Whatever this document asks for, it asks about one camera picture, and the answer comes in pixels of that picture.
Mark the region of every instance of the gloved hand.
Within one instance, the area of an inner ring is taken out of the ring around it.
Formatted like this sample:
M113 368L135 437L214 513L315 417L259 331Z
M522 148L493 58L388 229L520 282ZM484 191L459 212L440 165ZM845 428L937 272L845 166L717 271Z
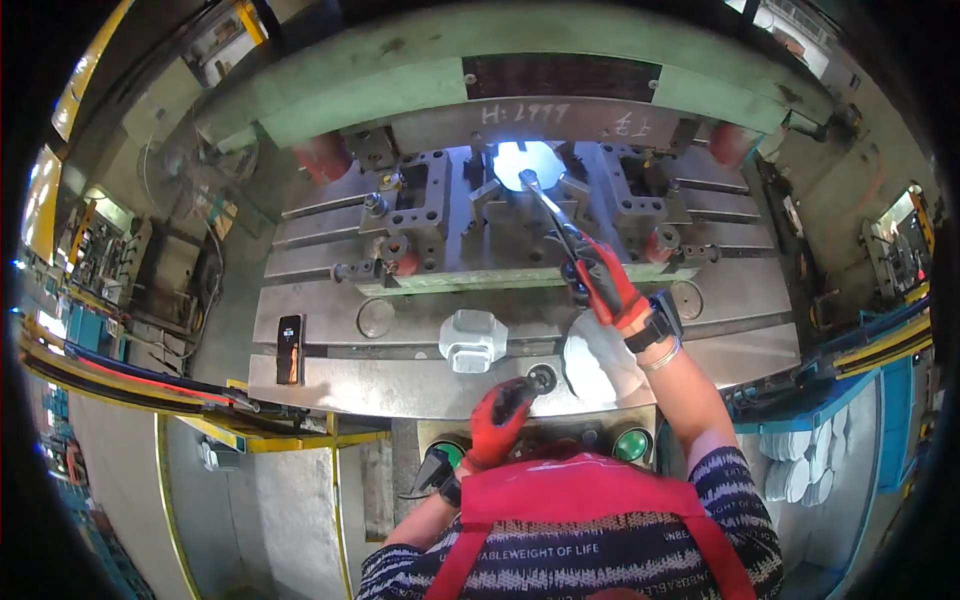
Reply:
M649 314L650 302L627 278L623 265L613 249L583 234L587 242L578 249L576 264L568 259L561 267L561 275L570 284L574 300L586 302L601 325L613 325L624 338L643 328L643 319Z
M535 397L526 377L505 381L483 396L470 414L473 447L467 452L468 470L475 473L506 462Z

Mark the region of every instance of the red apron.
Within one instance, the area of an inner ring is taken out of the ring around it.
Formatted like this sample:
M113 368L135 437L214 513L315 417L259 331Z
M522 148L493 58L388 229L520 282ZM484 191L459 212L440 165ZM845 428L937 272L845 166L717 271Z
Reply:
M463 529L424 600L456 598L493 524L503 520L576 523L627 513L672 513L690 532L727 600L756 598L723 530L707 516L692 484L584 452L565 461L513 463L465 477Z

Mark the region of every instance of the green push button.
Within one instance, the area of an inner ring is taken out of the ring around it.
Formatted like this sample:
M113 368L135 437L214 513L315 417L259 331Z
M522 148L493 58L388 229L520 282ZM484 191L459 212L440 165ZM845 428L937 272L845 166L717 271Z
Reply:
M456 468L464 458L464 453L453 444L441 442L436 446L438 449L446 452L446 460L450 461L450 466Z
M649 444L645 431L631 429L616 441L613 454L618 459L631 463L646 454Z

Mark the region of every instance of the smartphone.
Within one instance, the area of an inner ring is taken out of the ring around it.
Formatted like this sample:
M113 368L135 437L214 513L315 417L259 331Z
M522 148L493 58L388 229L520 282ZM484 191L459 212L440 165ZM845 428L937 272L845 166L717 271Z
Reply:
M280 317L276 329L276 384L303 383L303 315Z

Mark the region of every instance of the smartwatch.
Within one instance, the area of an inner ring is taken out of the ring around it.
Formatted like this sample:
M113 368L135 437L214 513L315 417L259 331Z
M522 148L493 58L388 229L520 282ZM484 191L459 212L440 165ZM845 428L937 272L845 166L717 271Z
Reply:
M638 333L624 340L633 354L643 352L651 344L662 342L668 335L675 335L677 339L684 335L684 326L669 290L658 290L647 300L654 313L643 321L643 328Z
M453 473L440 485L440 497L453 508L460 508L460 480Z

